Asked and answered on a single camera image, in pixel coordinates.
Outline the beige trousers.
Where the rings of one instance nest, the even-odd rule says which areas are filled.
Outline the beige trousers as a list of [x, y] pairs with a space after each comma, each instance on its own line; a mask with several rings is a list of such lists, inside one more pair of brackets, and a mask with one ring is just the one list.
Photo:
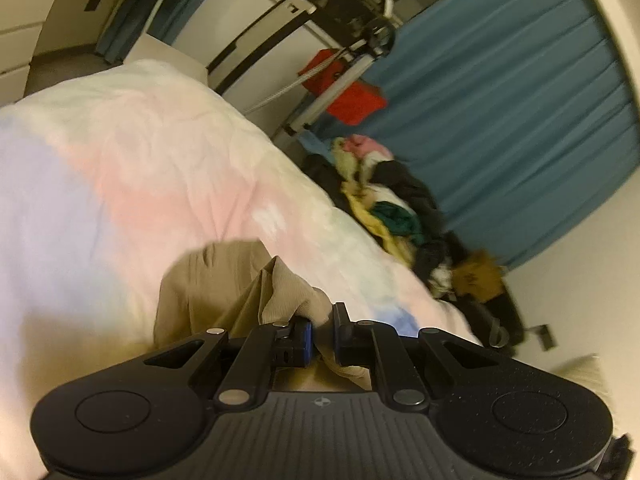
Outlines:
[[295, 315], [312, 323], [318, 350], [306, 368], [278, 370], [278, 390], [368, 391], [369, 372], [335, 361], [332, 304], [325, 292], [309, 285], [259, 240], [214, 243], [182, 256], [160, 282], [154, 344], [168, 346], [208, 328], [230, 337], [246, 337], [264, 324], [291, 321]]

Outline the pile of mixed clothes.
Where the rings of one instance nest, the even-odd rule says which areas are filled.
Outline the pile of mixed clothes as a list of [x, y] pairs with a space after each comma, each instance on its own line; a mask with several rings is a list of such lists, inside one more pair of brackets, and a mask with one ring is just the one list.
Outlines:
[[332, 141], [347, 210], [436, 299], [454, 299], [442, 216], [428, 188], [387, 148], [366, 136]]

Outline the yellow paper bag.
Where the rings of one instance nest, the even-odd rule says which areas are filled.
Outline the yellow paper bag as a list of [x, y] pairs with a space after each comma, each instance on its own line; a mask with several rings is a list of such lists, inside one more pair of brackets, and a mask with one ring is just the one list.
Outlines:
[[452, 268], [452, 288], [457, 298], [471, 296], [486, 304], [506, 290], [502, 269], [486, 250], [472, 252], [462, 263]]

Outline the pastel tie-dye duvet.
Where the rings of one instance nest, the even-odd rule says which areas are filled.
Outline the pastel tie-dye duvet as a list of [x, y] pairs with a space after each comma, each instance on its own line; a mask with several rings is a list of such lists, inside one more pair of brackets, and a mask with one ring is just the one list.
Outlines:
[[260, 240], [355, 320], [471, 337], [205, 84], [154, 61], [65, 81], [1, 111], [3, 478], [43, 476], [37, 401], [149, 351], [164, 274], [227, 240]]

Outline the large blue curtain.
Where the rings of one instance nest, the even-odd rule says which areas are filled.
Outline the large blue curtain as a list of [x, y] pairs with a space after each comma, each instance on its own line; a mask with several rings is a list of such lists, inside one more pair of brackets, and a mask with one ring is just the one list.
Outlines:
[[367, 71], [386, 107], [357, 132], [508, 268], [582, 222], [639, 165], [639, 116], [593, 0], [439, 0]]

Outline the garment steamer stand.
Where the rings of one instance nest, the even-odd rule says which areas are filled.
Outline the garment steamer stand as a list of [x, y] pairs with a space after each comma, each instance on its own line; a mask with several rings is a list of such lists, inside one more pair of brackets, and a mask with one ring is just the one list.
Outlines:
[[[349, 65], [355, 65], [355, 68], [351, 68], [347, 77], [361, 78], [362, 75], [374, 64], [375, 61], [380, 58], [385, 58], [390, 54], [396, 41], [396, 24], [395, 24], [395, 1], [394, 0], [356, 0], [358, 3], [362, 3], [364, 8], [372, 15], [370, 18], [366, 18], [360, 32], [357, 34], [355, 42], [348, 47], [339, 48], [343, 55], [343, 60]], [[245, 115], [251, 115], [258, 110], [270, 105], [272, 102], [285, 96], [288, 92], [291, 92], [297, 87], [302, 87], [300, 77], [281, 88], [277, 92], [274, 92], [271, 96], [267, 96], [265, 99], [255, 103], [254, 105], [247, 107], [243, 110]], [[296, 119], [299, 118], [299, 114], [303, 111], [303, 107], [288, 118], [281, 126], [289, 136], [297, 136], [304, 130], [310, 128], [305, 127]]]

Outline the white ironing board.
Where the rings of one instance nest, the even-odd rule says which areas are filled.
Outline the white ironing board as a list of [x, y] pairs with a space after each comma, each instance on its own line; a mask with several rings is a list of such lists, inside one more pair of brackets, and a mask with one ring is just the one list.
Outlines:
[[223, 96], [278, 44], [305, 27], [326, 48], [355, 42], [349, 28], [311, 0], [278, 0], [207, 65], [208, 85]]

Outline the narrow blue curtain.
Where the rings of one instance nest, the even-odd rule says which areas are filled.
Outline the narrow blue curtain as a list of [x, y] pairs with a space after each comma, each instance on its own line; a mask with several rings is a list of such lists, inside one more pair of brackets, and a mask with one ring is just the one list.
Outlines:
[[122, 62], [142, 32], [172, 44], [205, 0], [122, 0], [96, 44], [108, 64]]

